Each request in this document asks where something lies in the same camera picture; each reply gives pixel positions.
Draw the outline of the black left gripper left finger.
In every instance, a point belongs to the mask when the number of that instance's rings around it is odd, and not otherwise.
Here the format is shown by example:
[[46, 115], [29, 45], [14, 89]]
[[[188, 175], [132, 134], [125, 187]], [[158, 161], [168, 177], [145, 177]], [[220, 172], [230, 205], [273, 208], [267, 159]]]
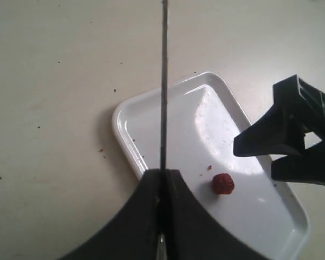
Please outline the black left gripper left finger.
[[115, 217], [60, 259], [156, 259], [160, 184], [158, 169], [146, 171]]

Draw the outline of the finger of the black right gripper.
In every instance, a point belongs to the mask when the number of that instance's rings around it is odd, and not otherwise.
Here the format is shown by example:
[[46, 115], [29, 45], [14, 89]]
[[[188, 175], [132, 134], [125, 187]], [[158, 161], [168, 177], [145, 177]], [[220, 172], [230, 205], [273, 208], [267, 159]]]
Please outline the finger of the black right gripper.
[[325, 93], [297, 75], [272, 87], [273, 105], [233, 141], [237, 157], [303, 155], [304, 137], [316, 134], [325, 149]]
[[305, 136], [293, 133], [270, 138], [270, 154], [283, 155], [271, 163], [273, 180], [325, 186], [325, 135], [309, 148]]

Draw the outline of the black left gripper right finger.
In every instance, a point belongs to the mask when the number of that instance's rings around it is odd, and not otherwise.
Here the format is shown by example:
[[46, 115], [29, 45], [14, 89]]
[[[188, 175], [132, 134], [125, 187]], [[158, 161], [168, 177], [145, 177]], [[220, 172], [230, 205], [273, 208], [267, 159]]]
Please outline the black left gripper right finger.
[[167, 259], [266, 259], [208, 214], [178, 170], [165, 170], [162, 183]]

